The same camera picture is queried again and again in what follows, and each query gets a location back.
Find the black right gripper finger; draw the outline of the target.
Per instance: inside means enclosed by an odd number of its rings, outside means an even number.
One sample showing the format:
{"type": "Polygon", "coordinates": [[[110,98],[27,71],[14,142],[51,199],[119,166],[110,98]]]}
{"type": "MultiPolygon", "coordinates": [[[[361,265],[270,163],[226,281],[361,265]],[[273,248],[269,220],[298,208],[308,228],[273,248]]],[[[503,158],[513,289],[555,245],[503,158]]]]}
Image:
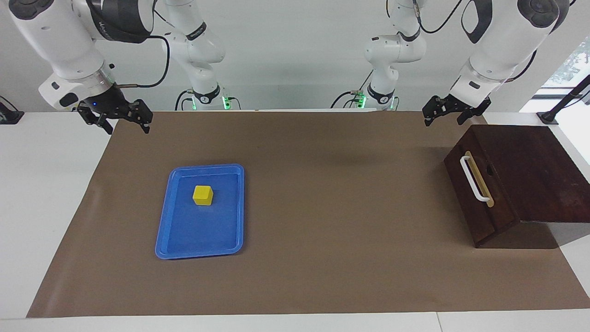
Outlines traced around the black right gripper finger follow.
{"type": "Polygon", "coordinates": [[[77,107],[77,113],[88,125],[95,125],[102,128],[108,135],[112,135],[111,124],[103,117],[95,115],[90,107],[77,107]]]}
{"type": "Polygon", "coordinates": [[[129,103],[129,121],[139,124],[145,134],[149,134],[152,120],[153,113],[143,100],[137,99],[129,103]]]}

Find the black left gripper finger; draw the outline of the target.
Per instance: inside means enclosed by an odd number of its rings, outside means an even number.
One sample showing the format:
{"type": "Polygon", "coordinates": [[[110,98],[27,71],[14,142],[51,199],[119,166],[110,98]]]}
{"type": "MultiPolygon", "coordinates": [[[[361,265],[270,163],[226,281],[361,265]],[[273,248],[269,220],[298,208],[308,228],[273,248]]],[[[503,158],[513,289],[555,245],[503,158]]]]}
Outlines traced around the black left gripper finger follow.
{"type": "Polygon", "coordinates": [[[438,117],[448,115],[452,112],[454,112],[453,96],[433,96],[422,107],[422,115],[424,116],[426,126],[430,126],[438,117]]]}
{"type": "Polygon", "coordinates": [[[468,119],[474,117],[474,116],[481,116],[483,114],[484,110],[479,109],[479,108],[470,108],[470,109],[466,109],[465,111],[462,111],[460,113],[460,115],[457,118],[457,124],[462,125],[464,124],[468,119]]]}

